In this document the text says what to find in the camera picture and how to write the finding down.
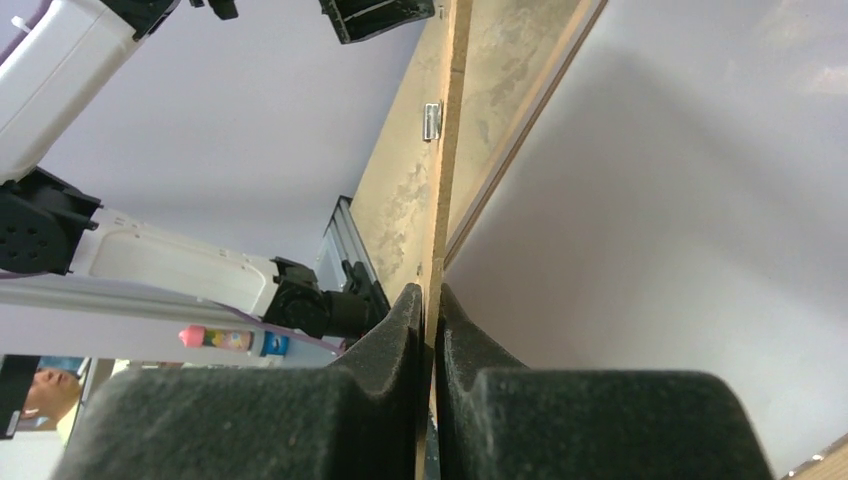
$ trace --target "black bracket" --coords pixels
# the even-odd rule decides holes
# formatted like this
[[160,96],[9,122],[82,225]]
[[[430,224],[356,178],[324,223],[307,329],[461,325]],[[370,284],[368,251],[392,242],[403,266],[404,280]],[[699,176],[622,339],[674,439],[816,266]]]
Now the black bracket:
[[320,0],[339,41],[363,42],[436,13],[433,0]]

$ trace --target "ceiling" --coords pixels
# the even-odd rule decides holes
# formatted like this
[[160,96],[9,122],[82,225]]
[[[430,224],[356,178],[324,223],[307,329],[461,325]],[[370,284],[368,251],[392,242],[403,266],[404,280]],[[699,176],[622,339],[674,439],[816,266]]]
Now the ceiling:
[[[3,3],[2,19],[29,13]],[[343,46],[317,0],[238,6],[221,22],[183,2],[41,166],[149,223],[311,262],[421,25]]]

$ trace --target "bottle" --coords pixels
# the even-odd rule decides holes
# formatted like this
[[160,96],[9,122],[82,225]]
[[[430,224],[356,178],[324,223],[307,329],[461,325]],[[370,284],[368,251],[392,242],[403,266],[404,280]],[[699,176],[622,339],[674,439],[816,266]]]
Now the bottle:
[[288,351],[289,337],[271,332],[254,334],[249,330],[227,330],[206,328],[201,325],[189,325],[179,333],[183,345],[189,348],[213,347],[245,352],[264,357],[266,355],[285,355]]

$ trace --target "wooden board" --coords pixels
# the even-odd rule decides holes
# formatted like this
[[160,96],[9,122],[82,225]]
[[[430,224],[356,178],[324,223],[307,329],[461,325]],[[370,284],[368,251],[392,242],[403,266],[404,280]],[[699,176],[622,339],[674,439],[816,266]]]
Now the wooden board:
[[848,478],[848,435],[793,470],[782,480],[834,480]]
[[[493,185],[504,159],[552,90],[602,0],[479,0],[472,10],[465,93],[447,227]],[[429,20],[354,195],[351,213],[390,301],[422,273],[433,145],[421,138],[425,103],[439,99],[444,31]]]
[[[389,299],[394,301],[407,283],[422,287],[428,377],[444,281],[471,12],[472,0],[451,0],[427,22],[351,207]],[[442,104],[440,137],[430,142],[422,138],[427,103]],[[424,471],[426,387],[418,399],[423,422],[417,477]]]
[[[485,72],[503,45],[479,47],[469,54],[460,128],[445,266],[456,256],[477,217],[494,192],[536,119],[571,65],[577,51],[600,15],[606,0],[555,0],[539,2],[537,8],[516,12],[520,41],[530,49],[520,61],[504,64],[504,76],[477,78]],[[479,26],[503,19],[474,18]],[[472,38],[491,36],[472,24]]]

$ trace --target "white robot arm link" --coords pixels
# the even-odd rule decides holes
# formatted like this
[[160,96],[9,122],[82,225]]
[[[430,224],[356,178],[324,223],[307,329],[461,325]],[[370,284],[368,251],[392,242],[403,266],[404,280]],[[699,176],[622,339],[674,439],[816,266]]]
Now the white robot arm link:
[[[370,305],[379,301],[373,286],[323,292],[303,265],[154,228],[104,208],[98,198],[38,168],[56,139],[179,0],[35,1],[45,8],[38,18],[15,21],[22,33],[0,55],[0,269],[152,286],[319,338],[355,338],[380,320]],[[200,0],[190,1],[202,6]],[[237,16],[232,0],[210,0],[210,6],[222,19]],[[396,24],[411,20],[399,18]],[[343,43],[369,37],[367,29],[354,37],[350,25],[333,24]],[[385,22],[380,28],[370,36],[388,29]]]

